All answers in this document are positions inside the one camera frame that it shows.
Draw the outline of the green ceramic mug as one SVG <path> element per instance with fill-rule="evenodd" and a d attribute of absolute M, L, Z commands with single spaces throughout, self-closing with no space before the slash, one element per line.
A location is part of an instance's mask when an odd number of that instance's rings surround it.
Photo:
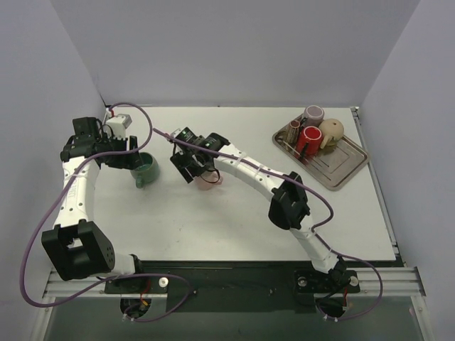
<path fill-rule="evenodd" d="M 143 163 L 131 170 L 130 174 L 134 179 L 136 188 L 142 189 L 158 179 L 160 168 L 158 161 L 150 153 L 142 152 L 139 156 Z"/>

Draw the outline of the pink ceramic mug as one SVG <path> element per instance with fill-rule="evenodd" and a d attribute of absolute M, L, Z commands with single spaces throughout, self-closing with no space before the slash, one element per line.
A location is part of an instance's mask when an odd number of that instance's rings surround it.
<path fill-rule="evenodd" d="M 216 185 L 223 183 L 223 177 L 216 170 L 206 171 L 202 175 L 194 178 L 196 187 L 199 190 L 210 190 Z"/>

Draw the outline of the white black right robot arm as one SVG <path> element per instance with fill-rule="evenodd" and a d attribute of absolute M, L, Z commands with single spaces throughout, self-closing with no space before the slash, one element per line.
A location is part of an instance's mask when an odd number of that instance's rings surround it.
<path fill-rule="evenodd" d="M 320 287 L 332 291 L 348 277 L 342 258 L 316 236 L 306 189 L 298 173 L 284 174 L 268 168 L 226 138 L 211 133 L 196 136 L 189 128 L 171 133 L 175 152 L 172 164 L 187 183 L 207 172 L 228 173 L 262 194 L 270 203 L 268 218 L 293 234 L 318 271 Z"/>

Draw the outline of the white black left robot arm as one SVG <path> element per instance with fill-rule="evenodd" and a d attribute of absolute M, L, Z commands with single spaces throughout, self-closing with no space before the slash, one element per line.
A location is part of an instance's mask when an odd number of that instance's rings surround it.
<path fill-rule="evenodd" d="M 89 276 L 122 276 L 121 284 L 132 293 L 145 287 L 146 274 L 133 254 L 118 254 L 95 224 L 95 184 L 102 165 L 134 170 L 142 165 L 135 136 L 127 136 L 132 119 L 127 114 L 105 123 L 94 117 L 73 119 L 72 135 L 60 153 L 64 185 L 68 191 L 59 202 L 58 216 L 41 243 L 64 281 Z"/>

